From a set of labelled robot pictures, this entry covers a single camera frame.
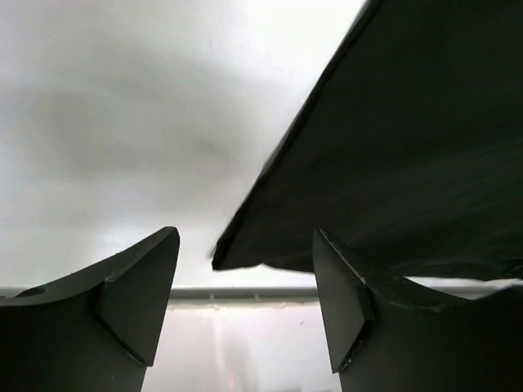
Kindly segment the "black shorts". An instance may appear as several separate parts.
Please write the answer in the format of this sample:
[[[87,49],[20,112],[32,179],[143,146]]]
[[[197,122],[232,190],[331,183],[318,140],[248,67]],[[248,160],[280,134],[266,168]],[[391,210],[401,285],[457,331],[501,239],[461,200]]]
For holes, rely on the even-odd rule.
[[[310,272],[318,229],[404,276],[522,276],[521,2],[364,4],[212,267]]]

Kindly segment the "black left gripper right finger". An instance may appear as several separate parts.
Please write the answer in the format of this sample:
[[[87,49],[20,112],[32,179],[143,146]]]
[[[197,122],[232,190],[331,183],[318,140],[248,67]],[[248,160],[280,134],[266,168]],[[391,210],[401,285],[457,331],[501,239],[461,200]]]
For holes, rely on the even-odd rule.
[[[521,391],[520,287],[451,296],[371,266],[322,230],[312,259],[343,390]]]

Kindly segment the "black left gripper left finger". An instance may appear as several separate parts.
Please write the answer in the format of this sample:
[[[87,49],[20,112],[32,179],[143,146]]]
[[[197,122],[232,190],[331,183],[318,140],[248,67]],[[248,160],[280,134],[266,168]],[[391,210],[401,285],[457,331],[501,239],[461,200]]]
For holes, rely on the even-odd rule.
[[[1,299],[3,391],[140,391],[177,267],[168,226],[105,260]]]

